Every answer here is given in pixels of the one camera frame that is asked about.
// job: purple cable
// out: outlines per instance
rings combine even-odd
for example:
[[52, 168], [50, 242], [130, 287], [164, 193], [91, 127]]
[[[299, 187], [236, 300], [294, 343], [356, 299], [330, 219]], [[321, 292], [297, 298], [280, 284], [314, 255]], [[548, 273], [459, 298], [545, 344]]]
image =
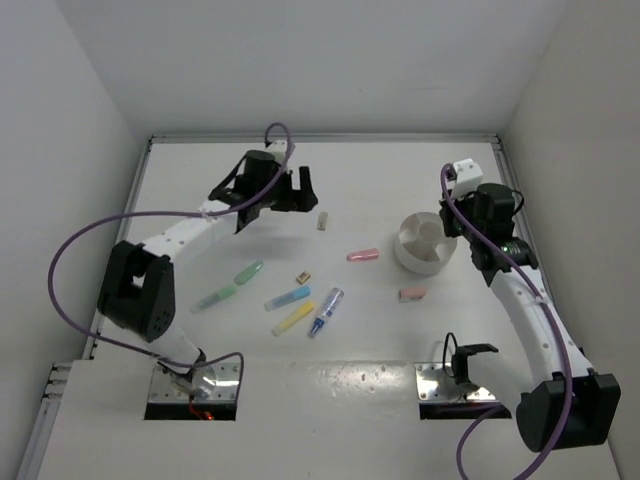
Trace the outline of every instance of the purple cable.
[[[507, 262], [507, 264], [513, 270], [518, 272], [518, 274], [522, 277], [524, 282], [533, 292], [534, 297], [542, 298], [542, 294], [538, 290], [538, 287], [536, 287], [536, 285], [527, 276], [524, 270], [522, 270], [522, 268], [520, 268], [520, 266], [517, 263], [515, 263], [508, 255], [506, 255], [500, 249], [500, 247], [498, 247], [491, 240], [485, 237], [476, 227], [473, 226], [473, 224], [469, 220], [465, 218], [462, 212], [458, 210], [453, 199], [451, 198], [451, 195], [449, 194], [449, 190], [447, 189], [447, 172], [449, 170], [453, 171], [453, 168], [454, 168], [453, 165], [451, 165], [450, 163], [447, 163], [442, 167], [442, 170], [440, 171], [440, 186], [442, 188], [442, 194], [444, 195], [444, 199], [447, 202], [447, 205], [449, 206], [453, 214], [456, 216], [458, 221], [462, 223], [476, 238], [478, 238], [482, 243], [484, 243], [487, 247], [489, 247], [489, 249], [493, 253], [495, 253], [496, 255], [501, 257], [505, 262]], [[531, 465], [529, 465], [514, 480], [524, 480], [526, 478], [529, 478], [531, 475], [533, 475], [533, 473], [538, 468], [540, 468], [540, 465], [542, 465], [542, 463], [549, 456], [549, 454], [553, 450], [553, 447], [558, 442], [560, 435], [562, 435], [562, 431], [564, 430], [565, 425], [567, 424], [567, 419], [569, 418], [569, 412], [571, 410], [571, 399], [573, 397], [573, 384], [571, 381], [572, 379], [571, 362], [569, 361], [569, 353], [567, 352], [567, 347], [564, 344], [562, 333], [560, 332], [558, 323], [556, 322], [556, 319], [553, 317], [553, 313], [551, 312], [551, 309], [549, 308], [549, 306], [545, 303], [541, 303], [540, 308], [542, 308], [545, 316], [547, 317], [547, 320], [549, 320], [549, 326], [551, 327], [551, 330], [553, 332], [553, 337], [558, 346], [558, 350], [560, 351], [562, 373], [564, 374], [564, 378], [565, 378], [564, 403], [562, 404], [562, 412], [560, 413], [560, 418], [558, 419], [558, 423], [556, 424], [555, 428], [553, 429], [553, 432], [551, 433], [551, 436], [549, 437], [549, 441], [544, 446], [542, 451], [540, 451], [536, 459], [533, 462], [531, 462]], [[464, 444], [467, 441], [467, 438], [469, 437], [471, 432], [475, 430], [475, 428], [480, 424], [480, 422], [494, 415], [499, 408], [501, 407], [493, 408], [488, 412], [482, 414], [480, 417], [478, 417], [464, 432], [464, 434], [462, 435], [462, 438], [460, 438], [460, 442], [458, 443], [458, 448], [456, 449], [456, 464], [458, 465], [458, 471], [460, 472], [460, 476], [464, 480], [469, 480], [469, 477], [467, 477], [467, 474], [465, 473], [464, 467], [462, 465], [462, 448], [464, 447]]]
[[[269, 133], [271, 132], [272, 129], [274, 129], [276, 127], [279, 127], [284, 131], [285, 136], [286, 136], [286, 140], [287, 140], [287, 149], [286, 149], [285, 154], [284, 154], [284, 160], [282, 162], [282, 165], [280, 165], [280, 168], [276, 172], [276, 175], [253, 198], [247, 200], [246, 202], [241, 203], [240, 205], [236, 205], [235, 207], [228, 208], [227, 210], [220, 210], [218, 212], [207, 212], [207, 216], [209, 216], [209, 217], [220, 217], [222, 215], [227, 215], [229, 213], [238, 212], [239, 210], [242, 210], [243, 208], [246, 208], [246, 207], [248, 207], [250, 205], [253, 205], [258, 200], [260, 200], [262, 197], [264, 197], [266, 195], [266, 193], [279, 180], [279, 178], [284, 174], [284, 172], [285, 172], [285, 170], [287, 168], [287, 163], [289, 162], [289, 159], [291, 158], [291, 155], [293, 154], [294, 144], [293, 144], [293, 140], [291, 139], [291, 132], [289, 131], [289, 129], [287, 128], [287, 126], [285, 124], [280, 123], [280, 122], [272, 123], [271, 125], [269, 125], [267, 127], [267, 129], [266, 129], [266, 131], [264, 133], [265, 143], [269, 142]], [[56, 266], [58, 265], [58, 262], [60, 261], [60, 258], [62, 257], [62, 254], [65, 252], [65, 250], [67, 248], [69, 248], [69, 246], [73, 242], [75, 242], [78, 238], [80, 238], [85, 233], [93, 230], [94, 228], [97, 228], [97, 227], [99, 227], [101, 225], [105, 225], [107, 223], [115, 222], [115, 221], [118, 221], [118, 220], [124, 220], [125, 218], [135, 218], [135, 217], [183, 217], [183, 218], [187, 217], [187, 218], [201, 218], [202, 217], [202, 213], [200, 213], [200, 212], [179, 212], [179, 211], [175, 211], [174, 212], [174, 211], [171, 211], [171, 210], [153, 210], [153, 211], [147, 211], [147, 212], [119, 213], [117, 215], [111, 215], [109, 217], [105, 217], [103, 219], [97, 220], [97, 221], [95, 221], [93, 223], [90, 223], [86, 227], [81, 228], [76, 233], [71, 235], [60, 246], [58, 251], [53, 256], [53, 259], [51, 260], [51, 264], [49, 265], [49, 273], [47, 274], [47, 289], [49, 291], [49, 298], [51, 299], [51, 303], [53, 304], [53, 308], [55, 308], [56, 312], [58, 312], [58, 315], [60, 315], [62, 317], [62, 319], [65, 322], [67, 322], [68, 325], [70, 325], [71, 327], [75, 328], [78, 332], [82, 333], [83, 335], [85, 335], [87, 337], [95, 338], [97, 340], [101, 340], [103, 342], [110, 343], [110, 344], [115, 345], [117, 347], [126, 348], [128, 350], [133, 350], [134, 352], [138, 352], [138, 353], [142, 353], [144, 355], [148, 355], [150, 357], [158, 358], [159, 360], [162, 361], [162, 363], [165, 363], [167, 365], [172, 365], [174, 367], [201, 368], [201, 367], [207, 367], [209, 365], [213, 365], [214, 363], [219, 363], [219, 362], [221, 362], [223, 360], [226, 360], [227, 358], [230, 358], [230, 357], [236, 357], [236, 356], [239, 357], [240, 358], [240, 373], [238, 375], [238, 390], [236, 392], [236, 399], [235, 399], [235, 405], [237, 407], [238, 397], [240, 396], [240, 387], [242, 385], [242, 377], [244, 375], [244, 356], [242, 355], [242, 353], [240, 353], [240, 352], [232, 352], [232, 353], [229, 353], [227, 355], [223, 355], [221, 357], [214, 358], [213, 360], [208, 360], [206, 362], [198, 363], [198, 364], [195, 364], [195, 365], [192, 365], [192, 364], [189, 364], [189, 363], [174, 362], [173, 360], [170, 360], [168, 358], [162, 358], [159, 355], [157, 355], [157, 354], [155, 354], [155, 353], [153, 353], [153, 352], [151, 352], [149, 350], [145, 350], [144, 348], [136, 347], [135, 345], [131, 345], [131, 344], [126, 343], [126, 342], [121, 342], [119, 340], [115, 340], [113, 338], [105, 337], [105, 336], [102, 336], [102, 335], [100, 335], [98, 333], [92, 332], [90, 329], [85, 328], [82, 325], [74, 322], [71, 319], [71, 317], [69, 317], [69, 315], [67, 315], [67, 313], [62, 309], [62, 306], [60, 305], [60, 302], [58, 302], [58, 297], [56, 296], [56, 292], [55, 292], [55, 289], [53, 287], [53, 281], [54, 281]]]

